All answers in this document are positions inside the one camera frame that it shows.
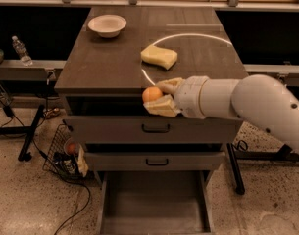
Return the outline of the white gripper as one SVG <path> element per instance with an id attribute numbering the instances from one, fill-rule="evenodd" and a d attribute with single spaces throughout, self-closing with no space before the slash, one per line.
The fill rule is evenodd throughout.
<path id="1" fill-rule="evenodd" d="M 186 80 L 176 77 L 159 81 L 156 86 L 166 94 L 174 94 L 174 98 L 165 95 L 143 106 L 151 115 L 174 118 L 181 112 L 186 118 L 204 119 L 200 95 L 208 79 L 208 76 L 191 76 Z"/>

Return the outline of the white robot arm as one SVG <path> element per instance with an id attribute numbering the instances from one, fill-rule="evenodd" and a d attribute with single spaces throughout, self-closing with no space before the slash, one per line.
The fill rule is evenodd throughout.
<path id="1" fill-rule="evenodd" d="M 152 115 L 245 120 L 299 153 L 299 100 L 267 75 L 177 77 L 146 88 L 142 101 Z"/>

